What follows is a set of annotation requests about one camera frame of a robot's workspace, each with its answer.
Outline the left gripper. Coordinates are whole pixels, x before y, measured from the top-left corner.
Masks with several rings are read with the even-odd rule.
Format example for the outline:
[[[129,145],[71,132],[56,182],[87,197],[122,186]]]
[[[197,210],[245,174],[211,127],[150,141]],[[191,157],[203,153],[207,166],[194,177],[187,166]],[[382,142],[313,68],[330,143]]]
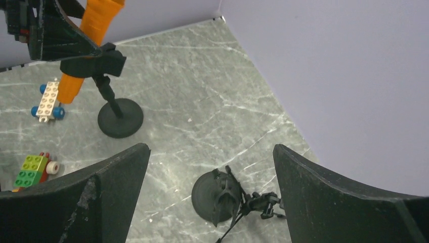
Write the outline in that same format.
[[[31,60],[60,61],[101,55],[95,44],[70,17],[83,19],[79,1],[1,1],[7,32],[28,44]]]

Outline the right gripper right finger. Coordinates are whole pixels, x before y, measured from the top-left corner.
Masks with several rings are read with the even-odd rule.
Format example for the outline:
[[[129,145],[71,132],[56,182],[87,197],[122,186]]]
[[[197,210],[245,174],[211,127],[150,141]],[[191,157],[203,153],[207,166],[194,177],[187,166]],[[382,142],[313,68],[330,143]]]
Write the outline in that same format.
[[[428,242],[428,197],[357,182],[282,144],[273,160],[292,242]]]

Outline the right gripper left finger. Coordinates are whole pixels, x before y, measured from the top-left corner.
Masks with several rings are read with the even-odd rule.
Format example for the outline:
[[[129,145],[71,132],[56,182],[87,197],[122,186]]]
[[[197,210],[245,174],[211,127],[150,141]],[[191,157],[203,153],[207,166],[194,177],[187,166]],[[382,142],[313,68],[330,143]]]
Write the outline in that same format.
[[[1,242],[125,242],[150,153],[138,143],[20,192],[2,192]]]

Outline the tripod shock mount stand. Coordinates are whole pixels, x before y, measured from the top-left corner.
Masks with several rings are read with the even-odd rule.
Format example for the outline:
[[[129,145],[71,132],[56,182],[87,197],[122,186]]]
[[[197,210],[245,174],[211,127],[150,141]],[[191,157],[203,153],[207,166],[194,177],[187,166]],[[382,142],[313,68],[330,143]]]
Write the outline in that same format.
[[[274,212],[274,205],[280,204],[282,202],[282,199],[280,199],[274,192],[263,193],[261,195],[259,195],[257,192],[254,192],[252,196],[246,194],[244,196],[244,200],[241,203],[239,211],[233,217],[231,226],[222,237],[218,238],[216,242],[222,242],[222,240],[232,230],[236,223],[238,223],[243,216],[247,216],[250,212],[253,211],[261,212],[260,217],[263,220],[270,219],[274,216],[280,219],[285,219],[286,216],[284,214]]]

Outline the orange microphone round stand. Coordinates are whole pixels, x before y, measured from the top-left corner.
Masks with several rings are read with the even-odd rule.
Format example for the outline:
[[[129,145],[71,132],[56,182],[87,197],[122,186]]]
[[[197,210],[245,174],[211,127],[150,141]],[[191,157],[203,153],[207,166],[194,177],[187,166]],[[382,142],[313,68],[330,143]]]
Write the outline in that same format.
[[[98,57],[80,57],[63,60],[60,70],[77,78],[91,77],[99,93],[107,103],[98,113],[100,130],[111,138],[126,138],[136,133],[143,124],[144,113],[138,103],[127,98],[116,98],[110,86],[110,75],[119,77],[126,62],[116,45],[106,43],[100,47]]]

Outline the black round base stand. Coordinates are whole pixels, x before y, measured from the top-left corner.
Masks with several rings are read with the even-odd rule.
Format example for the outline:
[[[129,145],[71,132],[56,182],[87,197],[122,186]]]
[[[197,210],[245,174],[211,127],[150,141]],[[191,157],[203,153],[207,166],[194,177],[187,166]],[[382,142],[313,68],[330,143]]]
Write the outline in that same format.
[[[214,169],[201,175],[195,182],[191,201],[197,215],[212,223],[231,220],[233,227],[239,217],[240,208],[244,203],[244,189],[233,175],[230,166],[225,172]]]

